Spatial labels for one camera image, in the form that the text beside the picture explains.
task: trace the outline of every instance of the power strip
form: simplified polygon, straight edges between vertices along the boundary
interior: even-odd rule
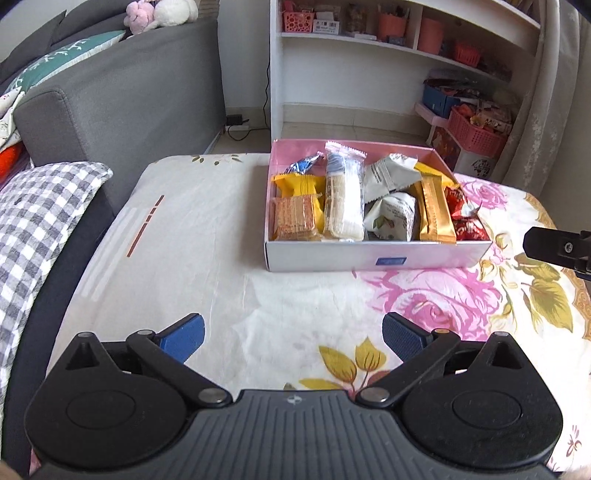
[[[251,129],[251,126],[248,123],[242,125],[226,125],[226,132],[232,129],[233,132],[237,132],[239,130],[248,131]]]

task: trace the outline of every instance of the pink container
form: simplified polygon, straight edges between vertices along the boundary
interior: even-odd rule
[[[468,152],[484,155],[497,160],[505,148],[507,136],[487,132],[475,127],[452,107],[447,128],[457,142]]]
[[[480,62],[480,52],[477,48],[468,45],[467,43],[456,41],[453,50],[453,59],[469,67],[476,68]]]
[[[302,12],[283,13],[284,31],[295,33],[312,33],[314,14]]]
[[[386,41],[386,37],[403,37],[406,30],[406,17],[380,14],[378,24],[378,40]]]
[[[443,24],[431,18],[421,20],[417,49],[433,55],[439,55],[443,43]]]

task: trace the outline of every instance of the pink box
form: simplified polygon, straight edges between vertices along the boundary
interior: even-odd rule
[[[390,153],[416,157],[420,162],[442,171],[450,178],[453,173],[432,148],[412,147],[377,142],[338,140],[339,143],[368,154],[366,164],[372,164]],[[272,272],[321,272],[390,270],[393,268],[452,268],[473,267],[486,253],[491,241],[468,241],[456,244],[438,242],[389,241],[271,241],[275,209],[271,199],[277,196],[271,181],[293,162],[324,151],[326,140],[275,140],[271,148],[265,211],[265,259]],[[316,164],[311,174],[326,174],[326,165]]]

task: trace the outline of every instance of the green pillow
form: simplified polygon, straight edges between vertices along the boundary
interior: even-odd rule
[[[53,77],[62,70],[88,57],[92,57],[102,50],[106,50],[121,40],[124,35],[125,30],[101,33],[52,51],[25,68],[11,82],[6,91],[9,92],[21,87],[23,92],[27,92],[29,88]]]

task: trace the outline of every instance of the pink rose print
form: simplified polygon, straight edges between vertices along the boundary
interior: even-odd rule
[[[477,271],[462,268],[359,275],[377,289],[374,309],[397,312],[427,331],[450,329],[464,340],[488,338],[488,317],[499,309],[502,298],[494,282],[480,282]]]
[[[506,258],[503,255],[503,251],[497,246],[496,243],[492,243],[491,247],[488,249],[488,258],[491,262],[495,265],[502,265]]]
[[[507,196],[500,185],[484,180],[471,180],[463,182],[462,187],[468,199],[476,205],[482,205],[489,210],[495,208],[505,210]]]

